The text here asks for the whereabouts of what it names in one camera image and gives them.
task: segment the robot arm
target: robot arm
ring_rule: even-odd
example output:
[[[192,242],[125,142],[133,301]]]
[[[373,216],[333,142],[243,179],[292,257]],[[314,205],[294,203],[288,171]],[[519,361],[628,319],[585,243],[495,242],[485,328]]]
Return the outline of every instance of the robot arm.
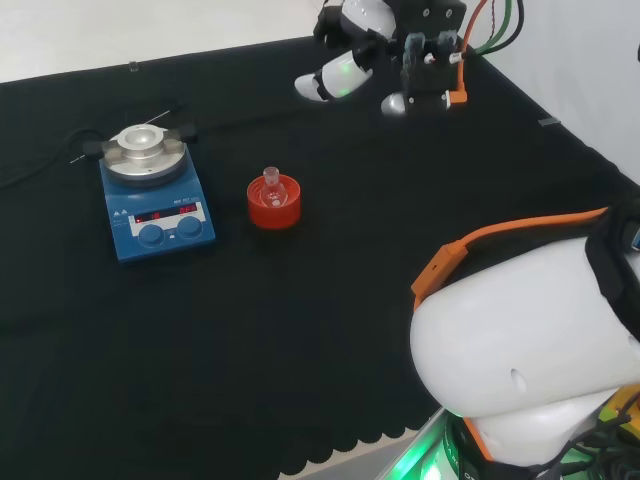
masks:
[[[446,110],[454,69],[457,31],[466,6],[460,0],[346,0],[325,4],[314,36],[328,48],[353,47],[315,73],[295,81],[304,97],[330,102],[343,98],[373,75],[383,55],[402,63],[403,91],[382,104],[386,115],[406,116],[434,109]]]
[[[347,0],[325,5],[314,37],[327,47],[354,45],[353,49],[315,73],[299,77],[296,90],[310,100],[328,102],[360,88],[373,75],[373,62],[396,31],[391,8],[382,0]]]

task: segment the digital display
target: digital display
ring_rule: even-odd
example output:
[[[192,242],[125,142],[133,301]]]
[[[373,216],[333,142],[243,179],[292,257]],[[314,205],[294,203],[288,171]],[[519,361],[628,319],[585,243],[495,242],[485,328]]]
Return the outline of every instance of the digital display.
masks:
[[[133,218],[136,223],[143,223],[150,220],[158,220],[160,218],[173,217],[174,215],[184,215],[185,213],[197,211],[198,206],[195,203],[189,203],[188,205],[180,205],[179,207],[165,208],[164,210],[157,210],[155,212],[134,215]]]

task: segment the black cloth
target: black cloth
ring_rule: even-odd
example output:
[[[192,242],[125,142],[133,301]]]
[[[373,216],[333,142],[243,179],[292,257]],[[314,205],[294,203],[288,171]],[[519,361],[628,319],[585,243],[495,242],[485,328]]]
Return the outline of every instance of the black cloth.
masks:
[[[380,114],[400,90],[388,66],[333,106],[297,96],[332,55],[301,39],[0,85],[3,180],[73,129],[113,135],[184,101],[218,234],[118,264],[77,146],[0,191],[3,478],[274,479],[417,429],[438,405],[411,361],[410,286],[438,248],[635,189],[484,60],[467,62],[468,105],[398,122]],[[269,165],[302,187],[283,235],[247,217]]]

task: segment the orange strap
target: orange strap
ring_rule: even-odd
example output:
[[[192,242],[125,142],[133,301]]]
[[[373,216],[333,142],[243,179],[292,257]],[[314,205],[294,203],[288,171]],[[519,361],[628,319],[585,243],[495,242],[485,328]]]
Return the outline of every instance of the orange strap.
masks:
[[[460,240],[440,247],[438,253],[436,253],[435,257],[431,259],[429,264],[411,286],[411,290],[416,296],[414,311],[420,306],[425,298],[440,290],[447,278],[449,278],[456,267],[460,265],[460,262],[462,262],[464,257],[467,256],[467,246],[479,238],[520,228],[543,227],[550,225],[579,225],[580,223],[598,218],[606,211],[606,208],[600,208],[589,212],[525,218],[522,220],[498,223],[497,225],[483,227]]]

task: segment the green cable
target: green cable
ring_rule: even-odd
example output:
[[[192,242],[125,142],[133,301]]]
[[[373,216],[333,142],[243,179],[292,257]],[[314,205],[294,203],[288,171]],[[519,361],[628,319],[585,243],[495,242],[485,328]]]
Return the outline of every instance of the green cable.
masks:
[[[502,21],[502,26],[500,27],[500,30],[498,30],[498,33],[496,33],[493,37],[491,37],[487,43],[485,43],[480,48],[476,49],[476,52],[482,53],[485,50],[489,50],[491,47],[493,47],[496,43],[500,41],[502,36],[507,31],[507,28],[509,28],[509,22],[511,21],[512,6],[513,6],[513,0],[505,0],[504,20]]]

